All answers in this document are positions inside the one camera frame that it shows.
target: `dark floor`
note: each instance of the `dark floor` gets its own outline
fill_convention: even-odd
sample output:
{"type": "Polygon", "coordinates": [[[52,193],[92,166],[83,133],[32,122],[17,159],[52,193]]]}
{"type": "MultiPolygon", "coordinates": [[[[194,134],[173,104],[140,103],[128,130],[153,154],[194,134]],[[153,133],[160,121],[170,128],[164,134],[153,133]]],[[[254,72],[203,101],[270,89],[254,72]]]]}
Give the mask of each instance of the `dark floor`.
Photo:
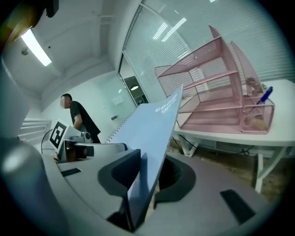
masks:
{"type": "MultiPolygon", "coordinates": [[[[175,144],[175,141],[171,141],[168,151],[179,152],[179,147],[175,144]]],[[[193,158],[218,163],[254,188],[257,174],[257,157],[221,152],[217,155],[216,151],[198,147],[193,158]]],[[[269,158],[265,158],[264,165],[268,165],[268,162],[269,158]]],[[[273,203],[276,199],[283,196],[292,178],[294,167],[295,159],[283,158],[263,180],[261,194],[269,203],[273,203]]]]}

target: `man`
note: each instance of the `man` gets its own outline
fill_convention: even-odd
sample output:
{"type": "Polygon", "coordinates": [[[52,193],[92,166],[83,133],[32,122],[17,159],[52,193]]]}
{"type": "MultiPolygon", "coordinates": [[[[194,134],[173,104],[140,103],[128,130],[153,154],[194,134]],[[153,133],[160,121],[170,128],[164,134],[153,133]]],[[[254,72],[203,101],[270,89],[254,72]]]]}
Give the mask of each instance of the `man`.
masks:
{"type": "Polygon", "coordinates": [[[70,94],[64,94],[60,98],[60,105],[64,109],[70,109],[73,127],[75,129],[81,132],[88,132],[93,143],[100,143],[100,140],[97,137],[100,130],[79,102],[73,101],[70,94]]]}

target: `short hair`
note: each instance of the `short hair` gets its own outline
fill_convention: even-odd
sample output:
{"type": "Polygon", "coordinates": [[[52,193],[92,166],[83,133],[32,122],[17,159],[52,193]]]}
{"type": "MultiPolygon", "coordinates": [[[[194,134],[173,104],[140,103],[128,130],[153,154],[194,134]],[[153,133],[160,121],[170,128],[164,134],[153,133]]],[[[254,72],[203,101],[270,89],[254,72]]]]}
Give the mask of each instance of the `short hair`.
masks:
{"type": "Polygon", "coordinates": [[[61,95],[61,98],[62,98],[62,97],[69,97],[69,98],[73,101],[72,96],[71,96],[70,94],[64,94],[64,95],[61,95]]]}

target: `doorway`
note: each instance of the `doorway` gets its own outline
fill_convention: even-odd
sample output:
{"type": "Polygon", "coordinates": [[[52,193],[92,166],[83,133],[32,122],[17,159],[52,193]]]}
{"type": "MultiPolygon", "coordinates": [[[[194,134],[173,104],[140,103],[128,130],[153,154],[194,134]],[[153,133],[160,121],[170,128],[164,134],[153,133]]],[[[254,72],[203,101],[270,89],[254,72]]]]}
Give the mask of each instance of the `doorway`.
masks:
{"type": "Polygon", "coordinates": [[[119,74],[121,75],[126,85],[126,89],[128,89],[136,106],[139,106],[141,103],[148,103],[148,99],[140,83],[138,82],[134,71],[128,64],[128,61],[126,60],[123,54],[122,54],[119,74]]]}

